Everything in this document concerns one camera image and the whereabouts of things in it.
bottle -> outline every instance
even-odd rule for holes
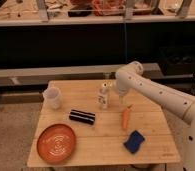
[[[109,96],[109,87],[106,83],[102,83],[98,93],[98,102],[100,103],[101,109],[108,108],[108,96]]]

wooden table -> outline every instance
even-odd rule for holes
[[[117,94],[110,91],[108,109],[100,109],[98,90],[106,80],[51,81],[49,86],[56,86],[62,92],[62,107],[52,110],[44,102],[37,130],[33,139],[28,159],[29,167],[49,167],[38,155],[36,143],[41,132],[55,123],[64,123],[72,127],[77,142],[76,149],[61,166],[123,165],[176,163],[180,161],[173,137],[164,114],[157,104],[140,93],[131,90],[125,101],[133,104],[128,128],[121,128],[121,112],[125,108]],[[71,121],[68,113],[71,109],[96,114],[94,125]],[[137,153],[131,154],[123,145],[128,136],[138,130],[145,141]]]

plate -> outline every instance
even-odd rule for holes
[[[57,164],[72,154],[75,141],[72,128],[65,124],[55,124],[41,133],[37,141],[37,151],[44,161]]]

orange carrot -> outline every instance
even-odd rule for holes
[[[131,106],[128,106],[127,108],[124,109],[124,111],[122,113],[122,128],[123,128],[123,130],[127,129],[130,111],[131,111]]]

blue sponge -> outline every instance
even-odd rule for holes
[[[144,140],[145,138],[138,131],[134,131],[123,144],[131,153],[136,153]]]

